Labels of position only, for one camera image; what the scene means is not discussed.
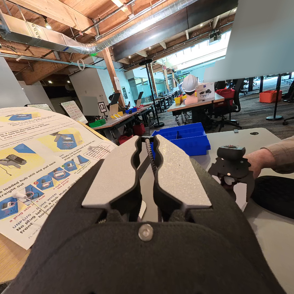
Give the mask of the red office chair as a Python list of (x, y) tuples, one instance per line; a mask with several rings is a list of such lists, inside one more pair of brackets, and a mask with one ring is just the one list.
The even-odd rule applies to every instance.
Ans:
[(232, 113), (239, 113), (241, 111), (239, 91), (233, 89), (222, 89), (217, 90), (216, 93), (224, 98), (224, 101), (214, 103), (212, 111), (212, 116), (215, 119), (221, 118), (221, 120), (214, 122), (215, 127), (219, 126), (218, 132), (220, 132), (225, 125), (242, 129), (236, 120), (231, 119)]

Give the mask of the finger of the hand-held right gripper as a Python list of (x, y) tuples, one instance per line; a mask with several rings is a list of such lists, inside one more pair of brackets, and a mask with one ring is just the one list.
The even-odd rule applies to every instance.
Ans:
[(237, 182), (236, 184), (233, 185), (233, 191), (236, 195), (236, 204), (239, 206), (239, 208), (243, 212), (248, 204), (247, 184)]

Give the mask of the blue plastic bin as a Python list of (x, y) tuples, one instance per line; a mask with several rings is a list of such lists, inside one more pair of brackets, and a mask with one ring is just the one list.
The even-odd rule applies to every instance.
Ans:
[(192, 123), (154, 131), (152, 136), (161, 135), (177, 145), (189, 156), (206, 155), (211, 145), (202, 123)]

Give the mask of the instruction sheet on stand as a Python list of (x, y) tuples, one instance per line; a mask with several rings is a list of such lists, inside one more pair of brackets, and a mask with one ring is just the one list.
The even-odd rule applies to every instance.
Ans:
[(9, 177), (13, 171), (31, 166), (13, 181), (1, 185), (1, 284), (13, 280), (24, 265), (32, 245), (49, 214), (62, 196), (116, 147), (84, 123), (53, 129), (1, 151), (26, 160), (19, 167), (3, 167)]

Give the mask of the wooden column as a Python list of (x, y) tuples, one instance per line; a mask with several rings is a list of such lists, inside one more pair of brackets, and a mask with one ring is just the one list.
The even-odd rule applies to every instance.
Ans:
[(112, 61), (109, 49), (108, 48), (104, 49), (102, 51), (102, 55), (103, 55), (103, 58), (104, 58), (104, 61), (105, 61), (105, 64), (106, 64), (106, 67), (107, 67), (107, 70), (108, 70), (108, 74), (109, 74), (111, 82), (112, 82), (112, 86), (114, 88), (114, 91), (115, 91), (115, 93), (120, 94), (119, 105), (122, 108), (125, 108), (125, 101), (124, 101), (123, 94), (122, 94), (122, 91), (121, 91), (121, 86), (120, 86), (120, 84), (118, 84), (119, 79), (118, 79), (118, 77), (116, 75), (115, 68), (114, 68), (114, 65), (113, 65), (113, 61)]

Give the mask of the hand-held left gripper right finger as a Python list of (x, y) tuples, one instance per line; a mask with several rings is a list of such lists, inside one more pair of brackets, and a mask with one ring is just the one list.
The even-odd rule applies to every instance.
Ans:
[(212, 208), (189, 155), (162, 135), (154, 136), (153, 149), (153, 199), (162, 221), (169, 221), (177, 210), (185, 216), (191, 210)]

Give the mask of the white hard hat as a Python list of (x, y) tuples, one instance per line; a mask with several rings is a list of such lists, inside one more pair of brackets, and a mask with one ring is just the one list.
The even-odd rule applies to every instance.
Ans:
[(182, 82), (182, 90), (187, 95), (192, 95), (195, 93), (196, 89), (198, 88), (198, 79), (196, 76), (189, 74), (186, 76)]

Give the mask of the printed instruction sheet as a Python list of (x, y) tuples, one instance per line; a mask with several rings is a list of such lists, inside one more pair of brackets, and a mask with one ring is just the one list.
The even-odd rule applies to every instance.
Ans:
[(28, 250), (60, 198), (117, 145), (62, 114), (0, 110), (1, 234)]

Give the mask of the white easel board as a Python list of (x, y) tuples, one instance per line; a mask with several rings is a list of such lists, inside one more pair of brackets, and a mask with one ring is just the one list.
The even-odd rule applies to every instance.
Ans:
[(88, 123), (75, 101), (61, 102), (59, 105), (71, 119), (84, 124)]
[(30, 111), (30, 112), (38, 112), (39, 110), (37, 109), (54, 112), (54, 110), (48, 104), (26, 104), (25, 107), (34, 109), (33, 111)]

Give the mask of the red plastic bin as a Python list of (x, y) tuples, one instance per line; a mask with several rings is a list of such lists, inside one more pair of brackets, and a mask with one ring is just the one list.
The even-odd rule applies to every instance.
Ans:
[(128, 141), (129, 139), (133, 138), (134, 136), (142, 136), (145, 133), (145, 126), (143, 123), (141, 124), (135, 124), (132, 127), (132, 131), (127, 129), (127, 131), (122, 134), (119, 138), (119, 144), (123, 144), (124, 142)]

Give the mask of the white cardboard box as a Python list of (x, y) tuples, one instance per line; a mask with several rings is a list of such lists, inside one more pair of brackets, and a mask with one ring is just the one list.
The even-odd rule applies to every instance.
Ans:
[(198, 102), (215, 100), (214, 82), (199, 83), (196, 93)]

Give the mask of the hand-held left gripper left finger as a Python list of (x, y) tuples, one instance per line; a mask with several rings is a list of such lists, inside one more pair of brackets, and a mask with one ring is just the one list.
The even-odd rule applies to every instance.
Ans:
[(141, 151), (141, 137), (134, 136), (103, 160), (82, 202), (83, 208), (102, 210), (98, 222), (105, 222), (113, 210), (127, 222), (138, 221), (142, 205), (138, 175)]

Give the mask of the person's right hand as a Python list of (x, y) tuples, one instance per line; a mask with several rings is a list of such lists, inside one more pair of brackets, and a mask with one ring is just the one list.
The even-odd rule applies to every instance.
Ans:
[(253, 178), (256, 179), (264, 168), (275, 168), (276, 161), (273, 154), (267, 149), (256, 150), (244, 156), (251, 164), (249, 170), (253, 172)]

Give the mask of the person's right forearm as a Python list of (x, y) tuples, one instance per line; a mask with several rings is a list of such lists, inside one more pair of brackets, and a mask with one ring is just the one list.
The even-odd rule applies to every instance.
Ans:
[(267, 149), (273, 155), (275, 165), (272, 169), (275, 172), (279, 174), (294, 172), (294, 136), (263, 147), (263, 149)]

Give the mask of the orange plastic bin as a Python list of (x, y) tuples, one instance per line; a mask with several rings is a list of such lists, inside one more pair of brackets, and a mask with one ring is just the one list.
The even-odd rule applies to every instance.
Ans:
[(275, 103), (277, 90), (267, 90), (259, 94), (259, 102), (261, 103)]

